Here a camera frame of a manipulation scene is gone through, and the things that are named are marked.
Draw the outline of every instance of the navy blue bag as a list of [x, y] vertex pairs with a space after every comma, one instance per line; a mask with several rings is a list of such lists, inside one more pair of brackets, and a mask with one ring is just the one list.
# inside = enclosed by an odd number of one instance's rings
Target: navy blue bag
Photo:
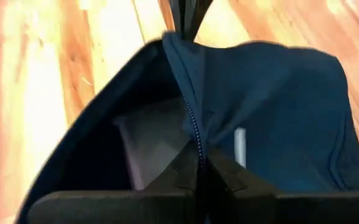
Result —
[[335, 57], [265, 42], [213, 49], [168, 33], [141, 49], [86, 107], [30, 189], [18, 222], [52, 192], [130, 189], [112, 118], [179, 96], [201, 165], [207, 146], [234, 158], [233, 132], [242, 127], [247, 169], [278, 189], [359, 190], [359, 143]]

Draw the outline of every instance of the wooden floor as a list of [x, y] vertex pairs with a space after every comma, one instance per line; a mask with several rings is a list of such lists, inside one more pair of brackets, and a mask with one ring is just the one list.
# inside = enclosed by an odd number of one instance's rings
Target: wooden floor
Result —
[[[166, 0], [0, 0], [0, 223], [12, 223], [80, 111], [166, 29]], [[359, 0], [214, 0], [195, 39], [212, 47], [249, 40], [336, 55], [359, 137]]]

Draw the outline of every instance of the white tag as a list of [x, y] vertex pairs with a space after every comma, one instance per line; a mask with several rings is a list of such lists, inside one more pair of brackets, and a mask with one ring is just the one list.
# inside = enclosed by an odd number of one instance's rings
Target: white tag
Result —
[[246, 168], [247, 150], [245, 128], [238, 128], [235, 131], [235, 159], [237, 163]]

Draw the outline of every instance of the backpack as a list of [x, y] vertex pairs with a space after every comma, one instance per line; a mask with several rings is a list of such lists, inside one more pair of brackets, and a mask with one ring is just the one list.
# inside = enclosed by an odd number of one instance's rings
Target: backpack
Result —
[[111, 120], [181, 98], [198, 168], [210, 146], [234, 159], [246, 130], [247, 169], [286, 192], [359, 190], [359, 143], [340, 62], [314, 49], [250, 42], [213, 49], [164, 34], [143, 47], [90, 102], [29, 190], [130, 190], [120, 131]]

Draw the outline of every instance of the hardwood plank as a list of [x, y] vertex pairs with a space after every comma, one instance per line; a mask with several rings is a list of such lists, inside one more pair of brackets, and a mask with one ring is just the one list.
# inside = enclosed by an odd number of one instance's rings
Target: hardwood plank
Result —
[[359, 138], [359, 0], [215, 0], [196, 36], [212, 47], [249, 40], [313, 47], [338, 57]]
[[0, 223], [89, 101], [166, 29], [157, 0], [0, 0]]
[[167, 30], [175, 30], [174, 17], [169, 5], [169, 0], [159, 0], [159, 5]]

